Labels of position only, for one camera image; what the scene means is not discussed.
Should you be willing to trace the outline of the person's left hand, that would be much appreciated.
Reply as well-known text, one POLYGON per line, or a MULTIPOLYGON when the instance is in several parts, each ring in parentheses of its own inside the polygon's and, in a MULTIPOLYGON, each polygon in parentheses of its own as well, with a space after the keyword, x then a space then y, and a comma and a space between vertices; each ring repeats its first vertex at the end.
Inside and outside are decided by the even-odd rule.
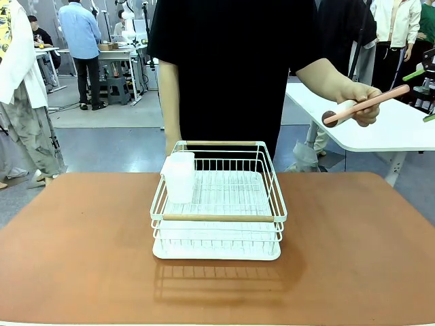
MULTIPOLYGON (((346 100, 353 100, 358 103, 367 101, 380 95, 381 92, 377 88, 367 86, 359 82, 346 79, 338 88, 335 100, 337 103, 344 102, 346 100)), ((361 126, 367 127, 374 124, 379 114, 379 104, 372 105, 364 110, 358 111, 353 115, 353 119, 361 126)))

